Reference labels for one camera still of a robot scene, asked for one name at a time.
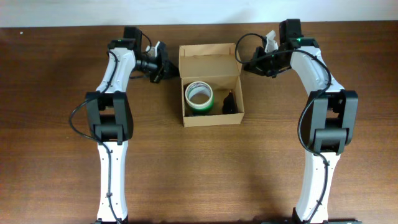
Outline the white tape roll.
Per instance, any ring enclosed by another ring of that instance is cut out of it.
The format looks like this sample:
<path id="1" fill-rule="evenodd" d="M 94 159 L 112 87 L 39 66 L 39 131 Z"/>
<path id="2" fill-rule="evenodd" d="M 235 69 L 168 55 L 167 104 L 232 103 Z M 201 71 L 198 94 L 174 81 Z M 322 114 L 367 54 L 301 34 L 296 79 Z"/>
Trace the white tape roll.
<path id="1" fill-rule="evenodd" d="M 192 82 L 186 87 L 185 101 L 188 106 L 214 103 L 213 90 L 206 82 Z"/>

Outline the brown cardboard box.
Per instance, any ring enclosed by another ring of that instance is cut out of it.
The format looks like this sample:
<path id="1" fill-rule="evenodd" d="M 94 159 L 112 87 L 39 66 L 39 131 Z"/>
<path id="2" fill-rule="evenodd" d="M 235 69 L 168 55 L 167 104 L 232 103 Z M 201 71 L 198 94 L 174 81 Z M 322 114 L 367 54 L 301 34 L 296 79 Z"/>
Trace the brown cardboard box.
<path id="1" fill-rule="evenodd" d="M 240 74 L 242 65 L 236 61 L 236 45 L 202 44 L 179 47 L 178 69 L 182 87 L 182 116 L 184 127 L 239 124 L 244 117 L 243 93 Z M 211 86 L 214 103 L 207 114 L 193 114 L 185 101 L 186 87 L 196 81 Z M 232 90 L 238 112 L 223 114 L 223 100 Z"/>

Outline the black glue bottle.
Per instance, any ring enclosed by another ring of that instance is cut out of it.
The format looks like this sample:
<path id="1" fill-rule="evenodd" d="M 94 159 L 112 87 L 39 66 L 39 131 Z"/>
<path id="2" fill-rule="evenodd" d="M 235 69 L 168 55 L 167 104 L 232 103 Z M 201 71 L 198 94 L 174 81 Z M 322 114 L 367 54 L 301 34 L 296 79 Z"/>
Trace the black glue bottle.
<path id="1" fill-rule="evenodd" d="M 232 90 L 229 91 L 227 97 L 223 100 L 222 112 L 223 114 L 235 114 L 238 112 Z"/>

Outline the green tape roll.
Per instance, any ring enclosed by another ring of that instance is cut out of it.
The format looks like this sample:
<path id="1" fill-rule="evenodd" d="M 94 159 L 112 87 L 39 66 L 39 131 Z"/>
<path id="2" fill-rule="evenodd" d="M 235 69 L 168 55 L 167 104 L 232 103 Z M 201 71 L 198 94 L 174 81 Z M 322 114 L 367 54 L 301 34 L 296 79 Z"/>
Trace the green tape roll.
<path id="1" fill-rule="evenodd" d="M 189 105 L 189 108 L 191 109 L 193 114 L 207 114 L 209 111 L 211 111 L 213 107 L 213 103 L 210 104 L 202 104 L 202 105 Z"/>

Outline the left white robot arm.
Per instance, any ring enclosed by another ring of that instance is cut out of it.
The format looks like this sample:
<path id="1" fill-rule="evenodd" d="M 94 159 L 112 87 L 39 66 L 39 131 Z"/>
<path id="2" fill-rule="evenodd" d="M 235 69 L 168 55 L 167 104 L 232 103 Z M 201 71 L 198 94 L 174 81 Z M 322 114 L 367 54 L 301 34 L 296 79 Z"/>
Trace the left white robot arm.
<path id="1" fill-rule="evenodd" d="M 123 37 L 108 44 L 108 65 L 94 92 L 85 96 L 90 138 L 96 141 L 100 157 L 101 190 L 97 223 L 127 223 L 125 161 L 134 122 L 127 99 L 132 72 L 142 72 L 151 83 L 179 75 L 169 60 L 166 44 L 142 48 L 144 33 L 126 26 Z"/>

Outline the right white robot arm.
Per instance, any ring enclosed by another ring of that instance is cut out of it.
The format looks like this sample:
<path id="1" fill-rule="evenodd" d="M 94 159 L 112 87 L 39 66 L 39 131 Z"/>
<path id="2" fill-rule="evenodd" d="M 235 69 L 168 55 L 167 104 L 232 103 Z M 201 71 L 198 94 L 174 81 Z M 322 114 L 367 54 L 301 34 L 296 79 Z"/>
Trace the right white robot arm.
<path id="1" fill-rule="evenodd" d="M 275 32 L 263 36 L 245 71 L 275 78 L 294 70 L 308 95 L 297 125 L 305 150 L 305 168 L 299 200 L 287 223 L 329 223 L 328 198 L 335 167 L 353 138 L 358 94 L 345 90 L 322 59 L 318 42 L 302 34 L 300 19 L 286 19 Z"/>

